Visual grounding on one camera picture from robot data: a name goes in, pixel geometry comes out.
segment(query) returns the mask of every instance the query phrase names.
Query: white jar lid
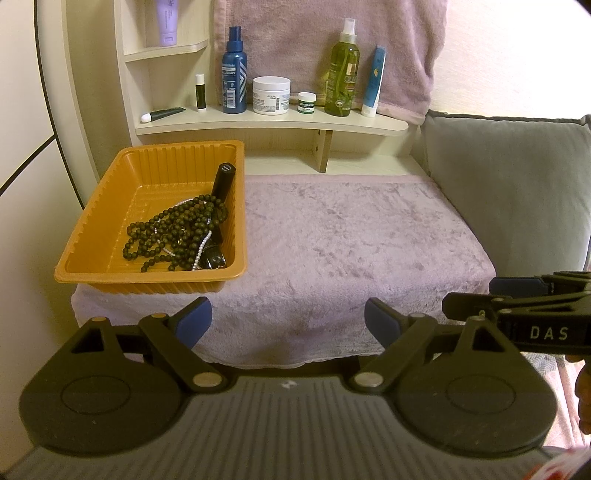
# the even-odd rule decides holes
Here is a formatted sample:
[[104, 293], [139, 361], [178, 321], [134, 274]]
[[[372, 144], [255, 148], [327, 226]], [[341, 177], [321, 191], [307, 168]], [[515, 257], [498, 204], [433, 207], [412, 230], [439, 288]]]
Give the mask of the white jar lid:
[[267, 92], [280, 92], [290, 89], [291, 80], [285, 77], [257, 77], [252, 81], [252, 87]]
[[297, 94], [297, 99], [302, 102], [313, 103], [316, 101], [316, 94], [312, 92], [300, 92]]

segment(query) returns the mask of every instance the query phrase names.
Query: gray pillow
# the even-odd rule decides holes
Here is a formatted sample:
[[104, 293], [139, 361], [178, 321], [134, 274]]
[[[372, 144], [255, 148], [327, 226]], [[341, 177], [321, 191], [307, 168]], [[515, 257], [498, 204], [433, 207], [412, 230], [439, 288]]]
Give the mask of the gray pillow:
[[591, 238], [591, 115], [485, 118], [430, 111], [427, 168], [497, 275], [586, 267]]

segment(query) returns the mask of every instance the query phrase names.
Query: black line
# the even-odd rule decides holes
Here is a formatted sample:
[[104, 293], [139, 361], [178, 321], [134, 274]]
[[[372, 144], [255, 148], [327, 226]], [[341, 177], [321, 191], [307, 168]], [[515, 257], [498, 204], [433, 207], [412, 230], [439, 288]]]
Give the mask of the black line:
[[64, 151], [61, 147], [60, 137], [57, 135], [56, 130], [56, 123], [53, 121], [53, 115], [51, 114], [51, 107], [49, 105], [49, 98], [47, 96], [47, 87], [45, 85], [45, 78], [43, 78], [43, 66], [41, 65], [41, 49], [39, 47], [39, 26], [37, 21], [37, 0], [33, 0], [33, 18], [35, 22], [35, 47], [37, 48], [37, 64], [39, 65], [39, 76], [41, 77], [41, 86], [43, 87], [43, 96], [45, 97], [45, 105], [47, 106], [47, 113], [49, 114], [49, 121], [51, 122], [51, 128], [53, 130], [53, 135], [56, 138], [57, 148], [60, 151], [61, 160], [64, 163], [64, 167], [66, 168], [66, 172], [68, 174], [68, 178], [70, 179], [70, 183], [72, 184], [72, 188], [74, 189], [74, 193], [76, 194], [76, 198], [78, 198], [78, 202], [80, 206], [84, 209], [84, 203], [82, 202], [82, 198], [80, 197], [80, 193], [78, 193], [78, 189], [76, 188], [76, 184], [74, 183], [74, 178], [72, 177], [72, 172], [70, 171], [70, 167], [66, 162], [66, 157], [64, 156]]
[[29, 163], [31, 163], [33, 160], [35, 160], [36, 156], [39, 155], [39, 153], [41, 153], [43, 150], [45, 150], [45, 147], [48, 146], [51, 142], [53, 142], [54, 140], [56, 140], [56, 136], [52, 135], [50, 136], [47, 140], [45, 140], [43, 142], [43, 145], [40, 146], [38, 149], [36, 149], [31, 156], [26, 159], [20, 167], [18, 167], [15, 172], [10, 175], [10, 178], [4, 182], [4, 185], [2, 185], [0, 187], [0, 196], [2, 196], [2, 194], [7, 190], [7, 188], [10, 186], [10, 184], [15, 181], [17, 179], [17, 177], [22, 173], [22, 171], [27, 168], [27, 166], [29, 165]]

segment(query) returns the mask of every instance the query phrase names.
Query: shelf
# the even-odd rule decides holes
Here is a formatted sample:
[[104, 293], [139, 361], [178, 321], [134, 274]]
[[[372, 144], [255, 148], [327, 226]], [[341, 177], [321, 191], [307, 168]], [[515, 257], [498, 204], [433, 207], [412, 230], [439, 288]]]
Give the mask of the shelf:
[[312, 153], [302, 150], [252, 150], [246, 152], [247, 175], [420, 175], [427, 174], [412, 157], [335, 152], [326, 173], [314, 168]]
[[129, 63], [130, 61], [155, 59], [157, 57], [166, 57], [169, 55], [195, 53], [199, 50], [203, 50], [205, 47], [207, 47], [207, 40], [189, 45], [174, 45], [172, 47], [147, 47], [142, 48], [140, 51], [123, 55], [123, 60], [125, 63]]
[[246, 112], [235, 114], [223, 113], [220, 106], [208, 106], [206, 112], [187, 107], [184, 112], [154, 122], [138, 122], [139, 118], [135, 125], [136, 135], [221, 128], [307, 128], [396, 137], [404, 135], [408, 130], [406, 122], [388, 116], [367, 118], [359, 111], [351, 110], [349, 116], [339, 117], [329, 115], [318, 107], [313, 114], [306, 115], [299, 113], [295, 105], [290, 105], [287, 113], [275, 116], [255, 113], [251, 106]]

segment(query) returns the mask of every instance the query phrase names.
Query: white pearl strand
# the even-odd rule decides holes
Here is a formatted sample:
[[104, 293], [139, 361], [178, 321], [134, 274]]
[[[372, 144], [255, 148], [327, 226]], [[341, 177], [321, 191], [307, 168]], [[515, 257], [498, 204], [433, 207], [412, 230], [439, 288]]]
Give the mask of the white pearl strand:
[[[183, 200], [182, 202], [178, 202], [175, 207], [178, 207], [180, 205], [182, 205], [183, 203], [187, 203], [190, 202], [191, 200], [193, 200], [192, 198], [187, 199], [187, 200]], [[154, 233], [158, 233], [157, 228], [154, 227]], [[205, 247], [205, 244], [207, 243], [207, 241], [212, 237], [212, 231], [210, 230], [207, 235], [205, 236], [205, 238], [203, 239], [203, 241], [201, 242], [201, 245], [199, 245], [199, 251], [197, 252], [197, 255], [195, 256], [195, 262], [193, 263], [193, 267], [191, 268], [192, 271], [195, 270], [201, 270], [201, 268], [199, 267], [199, 260], [201, 259], [201, 254], [203, 253], [203, 248]], [[164, 247], [162, 248], [162, 250], [164, 250], [168, 255], [170, 255], [171, 257], [175, 257], [176, 255], [174, 255], [174, 253], [172, 253], [168, 248]]]

